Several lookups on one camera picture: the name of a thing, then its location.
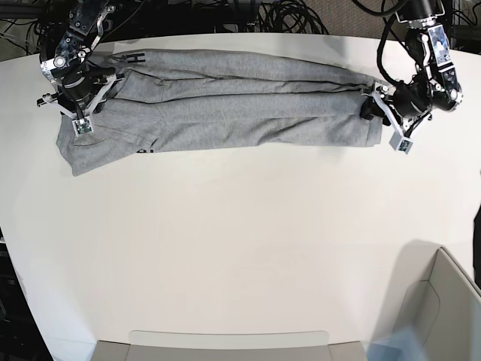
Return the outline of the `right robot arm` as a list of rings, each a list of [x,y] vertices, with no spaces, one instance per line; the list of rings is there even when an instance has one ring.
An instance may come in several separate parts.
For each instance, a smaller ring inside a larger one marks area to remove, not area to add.
[[[113,30],[108,17],[122,8],[120,1],[77,1],[63,34],[41,45],[40,69],[54,92],[43,94],[36,105],[57,108],[78,135],[93,131],[92,115],[101,111],[108,92],[124,78],[115,68],[90,62],[93,50]]]

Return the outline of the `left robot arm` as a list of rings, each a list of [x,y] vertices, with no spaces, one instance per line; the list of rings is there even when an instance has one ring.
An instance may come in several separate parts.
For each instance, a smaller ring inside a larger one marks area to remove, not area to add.
[[[372,96],[381,99],[378,108],[398,127],[397,133],[409,138],[423,120],[431,117],[434,109],[454,111],[461,104],[463,94],[449,54],[449,41],[443,25],[437,21],[444,15],[443,6],[436,1],[398,1],[389,9],[374,11],[361,2],[354,4],[365,13],[385,20],[377,48],[377,67],[394,92],[376,89]],[[383,66],[383,52],[395,21],[408,26],[401,46],[416,67],[409,83],[394,79]]]

